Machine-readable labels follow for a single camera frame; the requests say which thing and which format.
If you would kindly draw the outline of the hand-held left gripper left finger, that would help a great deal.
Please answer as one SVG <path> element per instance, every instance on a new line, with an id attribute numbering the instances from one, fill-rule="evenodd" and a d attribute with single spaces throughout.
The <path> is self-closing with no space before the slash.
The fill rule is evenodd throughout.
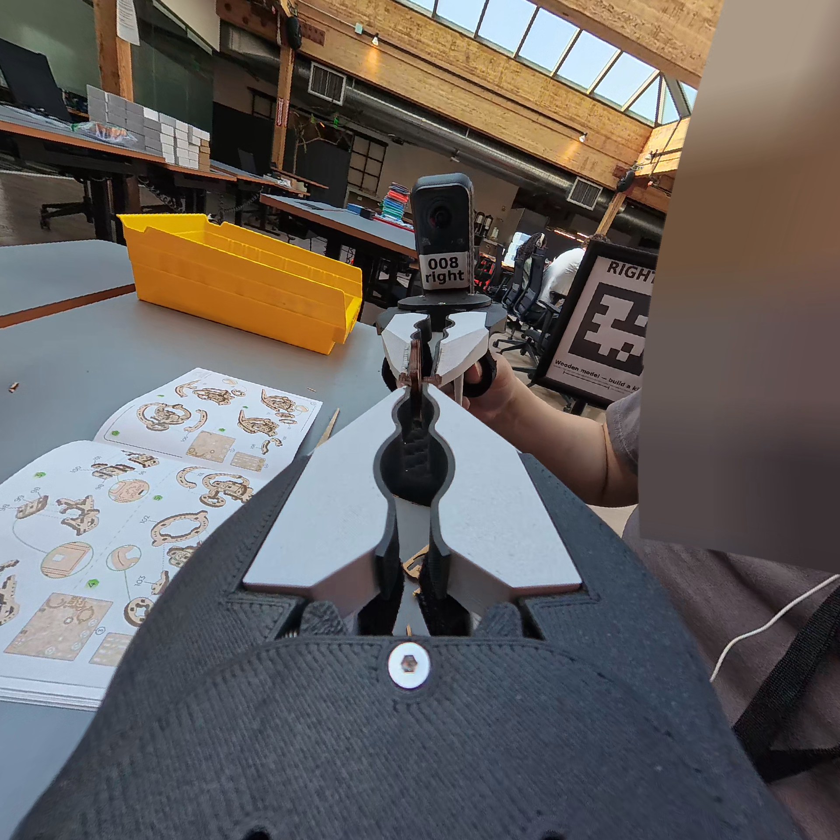
<path id="1" fill-rule="evenodd" d="M 244 588 L 357 613 L 402 577 L 396 504 L 382 455 L 397 438 L 400 388 L 316 448 L 243 579 Z"/>

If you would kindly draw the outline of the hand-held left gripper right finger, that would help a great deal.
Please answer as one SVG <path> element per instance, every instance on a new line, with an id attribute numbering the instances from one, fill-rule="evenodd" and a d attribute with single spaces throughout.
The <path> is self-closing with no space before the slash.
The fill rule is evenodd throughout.
<path id="1" fill-rule="evenodd" d="M 452 476 L 437 501 L 448 593 L 473 613 L 520 597 L 573 592 L 582 580 L 520 454 L 438 388 L 434 432 Z"/>

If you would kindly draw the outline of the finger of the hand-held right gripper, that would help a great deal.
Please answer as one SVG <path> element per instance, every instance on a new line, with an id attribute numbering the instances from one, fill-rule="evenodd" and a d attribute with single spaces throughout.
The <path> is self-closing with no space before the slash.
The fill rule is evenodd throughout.
<path id="1" fill-rule="evenodd" d="M 488 350 L 486 317 L 449 317 L 428 383 L 446 385 L 467 372 Z"/>
<path id="2" fill-rule="evenodd" d="M 422 313 L 383 313 L 381 315 L 381 338 L 385 363 L 395 381 L 400 373 L 407 372 L 411 341 L 424 339 L 424 315 Z"/>

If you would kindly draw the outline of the wooden model part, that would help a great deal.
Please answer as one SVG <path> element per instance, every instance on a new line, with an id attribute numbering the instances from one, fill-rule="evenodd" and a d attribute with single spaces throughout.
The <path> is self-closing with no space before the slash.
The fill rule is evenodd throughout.
<path id="1" fill-rule="evenodd" d="M 407 366 L 407 383 L 411 397 L 413 416 L 421 418 L 423 414 L 423 384 L 426 369 L 427 344 L 422 338 L 411 341 Z"/>

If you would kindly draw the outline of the person's right forearm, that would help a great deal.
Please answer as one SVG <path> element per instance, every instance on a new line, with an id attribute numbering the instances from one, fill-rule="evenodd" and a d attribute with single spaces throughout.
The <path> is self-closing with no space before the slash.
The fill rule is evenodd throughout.
<path id="1" fill-rule="evenodd" d="M 518 395 L 516 446 L 534 456 L 583 502 L 626 507 L 638 502 L 637 478 L 620 459 L 603 423 L 562 413 L 527 388 Z"/>

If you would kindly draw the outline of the person's right hand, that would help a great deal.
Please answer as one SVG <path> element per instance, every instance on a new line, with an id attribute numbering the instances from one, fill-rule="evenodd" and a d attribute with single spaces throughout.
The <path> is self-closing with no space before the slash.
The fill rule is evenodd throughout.
<path id="1" fill-rule="evenodd" d="M 487 352 L 465 373 L 460 403 L 485 425 L 504 429 L 532 396 L 507 360 Z"/>

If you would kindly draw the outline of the black office chair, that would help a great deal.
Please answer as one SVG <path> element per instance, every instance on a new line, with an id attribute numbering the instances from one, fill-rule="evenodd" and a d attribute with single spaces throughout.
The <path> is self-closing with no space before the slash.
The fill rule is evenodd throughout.
<path id="1" fill-rule="evenodd" d="M 554 318 L 560 314 L 560 310 L 539 300 L 545 249 L 535 248 L 528 256 L 522 253 L 523 250 L 524 247 L 519 249 L 514 259 L 512 276 L 502 284 L 496 297 L 509 319 L 512 319 L 513 327 L 520 329 L 523 339 L 517 341 L 513 337 L 502 337 L 494 340 L 491 346 L 497 350 L 505 344 L 506 348 L 500 350 L 500 353 L 519 350 L 520 354 L 527 354 L 534 363 L 538 363 L 539 351 L 547 341 L 543 335 L 551 327 Z"/>

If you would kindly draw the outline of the wood-edged grey desk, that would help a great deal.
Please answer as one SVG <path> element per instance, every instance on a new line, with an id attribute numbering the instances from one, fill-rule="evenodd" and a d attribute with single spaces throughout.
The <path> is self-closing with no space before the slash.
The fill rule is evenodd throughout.
<path id="1" fill-rule="evenodd" d="M 298 238 L 323 238 L 325 256 L 340 259 L 353 253 L 360 268 L 363 301 L 389 308 L 417 291 L 417 251 L 414 231 L 377 217 L 303 199 L 263 194 L 259 198 L 262 225 L 268 213 L 278 214 L 280 227 Z"/>
<path id="2" fill-rule="evenodd" d="M 2 150 L 8 145 L 26 165 L 47 165 L 81 183 L 96 238 L 124 244 L 120 214 L 141 211 L 139 186 L 164 197 L 182 197 L 186 210 L 202 213 L 208 192 L 223 193 L 235 178 L 197 171 L 135 149 L 74 131 L 68 123 L 2 105 Z"/>

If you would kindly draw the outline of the framed marker sign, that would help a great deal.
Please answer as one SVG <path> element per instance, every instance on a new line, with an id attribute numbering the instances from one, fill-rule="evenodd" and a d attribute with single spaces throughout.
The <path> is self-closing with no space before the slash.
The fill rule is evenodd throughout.
<path id="1" fill-rule="evenodd" d="M 657 259 L 590 239 L 533 374 L 536 385 L 600 408 L 639 390 Z"/>

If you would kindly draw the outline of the bare potted tree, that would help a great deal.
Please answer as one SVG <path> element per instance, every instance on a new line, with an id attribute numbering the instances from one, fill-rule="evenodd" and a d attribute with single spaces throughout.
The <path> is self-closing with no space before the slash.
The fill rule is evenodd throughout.
<path id="1" fill-rule="evenodd" d="M 315 153 L 322 148 L 341 148 L 347 145 L 345 131 L 335 121 L 301 110 L 290 111 L 292 171 L 297 175 L 315 177 Z"/>

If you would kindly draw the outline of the yellow plastic bin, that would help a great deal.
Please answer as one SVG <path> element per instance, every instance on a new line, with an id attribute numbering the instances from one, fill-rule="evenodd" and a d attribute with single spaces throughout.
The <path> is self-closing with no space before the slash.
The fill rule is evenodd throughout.
<path id="1" fill-rule="evenodd" d="M 362 303 L 361 269 L 202 214 L 121 214 L 139 299 L 329 354 Z"/>

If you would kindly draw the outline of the person's grey clothing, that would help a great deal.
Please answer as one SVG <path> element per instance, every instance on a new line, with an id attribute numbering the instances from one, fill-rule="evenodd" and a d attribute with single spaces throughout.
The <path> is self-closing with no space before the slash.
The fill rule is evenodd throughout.
<path id="1" fill-rule="evenodd" d="M 828 579 L 821 570 L 749 556 L 646 540 L 635 511 L 623 539 L 669 593 L 694 635 L 709 671 L 734 638 L 767 623 L 796 597 Z M 797 632 L 837 583 L 793 607 L 771 628 L 730 651 L 713 688 L 730 724 L 735 723 Z M 830 748 L 839 739 L 838 645 L 817 669 L 776 749 Z M 839 838 L 838 762 L 771 785 L 808 838 Z"/>

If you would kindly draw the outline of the assembly instruction booklet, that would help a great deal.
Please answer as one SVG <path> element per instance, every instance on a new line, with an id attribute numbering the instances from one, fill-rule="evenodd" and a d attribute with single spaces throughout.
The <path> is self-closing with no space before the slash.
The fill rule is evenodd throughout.
<path id="1" fill-rule="evenodd" d="M 2 483 L 2 698 L 96 709 L 194 552 L 286 468 L 320 401 L 194 369 Z"/>

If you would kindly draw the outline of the stack of grey white boxes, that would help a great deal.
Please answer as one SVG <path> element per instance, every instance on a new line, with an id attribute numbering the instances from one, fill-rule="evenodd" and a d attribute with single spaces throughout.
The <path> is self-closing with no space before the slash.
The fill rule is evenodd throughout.
<path id="1" fill-rule="evenodd" d="M 210 171 L 209 132 L 90 85 L 87 108 L 88 122 L 125 128 L 138 137 L 134 150 L 162 158 L 167 164 Z"/>

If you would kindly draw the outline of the clear plastic bag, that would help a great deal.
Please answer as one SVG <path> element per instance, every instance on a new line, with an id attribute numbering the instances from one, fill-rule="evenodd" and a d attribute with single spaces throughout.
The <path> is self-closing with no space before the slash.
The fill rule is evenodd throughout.
<path id="1" fill-rule="evenodd" d="M 136 148 L 139 139 L 125 128 L 111 126 L 101 122 L 74 122 L 70 129 L 73 133 L 87 140 L 95 140 L 120 148 Z"/>

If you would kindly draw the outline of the silver ventilation duct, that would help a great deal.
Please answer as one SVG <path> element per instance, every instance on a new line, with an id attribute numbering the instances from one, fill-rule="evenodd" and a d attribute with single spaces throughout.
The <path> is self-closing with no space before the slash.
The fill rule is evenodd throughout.
<path id="1" fill-rule="evenodd" d="M 578 186 L 589 183 L 597 187 L 592 175 L 574 175 L 372 87 L 347 87 L 343 108 L 348 119 L 383 134 L 391 143 L 433 151 L 452 165 L 470 166 L 593 217 L 604 214 L 615 193 L 613 188 L 602 186 L 593 207 L 576 203 L 571 198 Z"/>

